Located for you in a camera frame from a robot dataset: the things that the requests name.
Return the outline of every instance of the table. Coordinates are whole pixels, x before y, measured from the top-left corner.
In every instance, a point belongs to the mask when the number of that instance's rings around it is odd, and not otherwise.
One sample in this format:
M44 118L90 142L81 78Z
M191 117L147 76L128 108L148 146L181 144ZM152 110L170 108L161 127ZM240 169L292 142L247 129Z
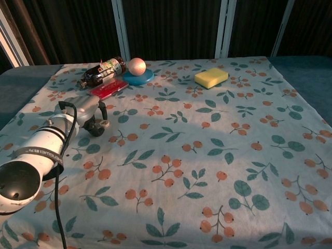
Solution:
M65 65L50 78L1 131L1 163L54 114L57 100L86 94L76 83L92 66ZM81 130L66 151L60 213L68 245L331 242L332 128L267 58L147 66L154 81L105 101L105 134ZM229 80L210 90L193 82L212 67L229 72ZM41 191L8 221L17 237L6 231L6 243L59 247L53 182Z

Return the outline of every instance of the yellow sponge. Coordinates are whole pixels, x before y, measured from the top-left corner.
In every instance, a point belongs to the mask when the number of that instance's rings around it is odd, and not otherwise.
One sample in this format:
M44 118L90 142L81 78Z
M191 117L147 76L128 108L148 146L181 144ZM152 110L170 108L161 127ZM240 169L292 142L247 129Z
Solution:
M195 82L209 89L216 84L228 79L228 73L217 68L212 68L195 75Z

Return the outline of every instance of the white ball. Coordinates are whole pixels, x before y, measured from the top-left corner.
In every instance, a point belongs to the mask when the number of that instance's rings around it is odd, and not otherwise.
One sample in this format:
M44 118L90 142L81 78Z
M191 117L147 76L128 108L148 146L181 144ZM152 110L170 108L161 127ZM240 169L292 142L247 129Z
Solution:
M128 69L132 75L140 76L144 74L146 65L141 58L134 58L129 62Z

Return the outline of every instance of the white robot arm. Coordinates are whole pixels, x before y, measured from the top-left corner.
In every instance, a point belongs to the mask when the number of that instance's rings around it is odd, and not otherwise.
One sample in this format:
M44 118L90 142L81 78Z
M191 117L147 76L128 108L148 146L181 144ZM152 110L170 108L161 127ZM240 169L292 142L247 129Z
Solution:
M0 165L0 225L30 203L42 181L54 178L57 167L63 171L62 155L70 141L84 128L100 136L104 128L95 124L99 108L107 127L106 106L96 96L69 98L59 102L59 114L47 120L17 151L15 158Z

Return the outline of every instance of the curtain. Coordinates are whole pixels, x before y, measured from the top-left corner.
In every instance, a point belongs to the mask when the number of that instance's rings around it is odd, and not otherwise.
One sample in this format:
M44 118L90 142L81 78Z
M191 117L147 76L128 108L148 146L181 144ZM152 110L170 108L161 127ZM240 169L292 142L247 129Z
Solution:
M10 64L10 61L8 60L2 47L0 47L0 74L2 74L3 72L5 72L11 68L12 68L12 66Z
M287 1L238 0L228 56L271 56Z
M221 0L123 0L131 57L214 58Z
M120 55L110 0L0 0L30 64L98 62Z
M332 1L296 0L279 56L332 56Z

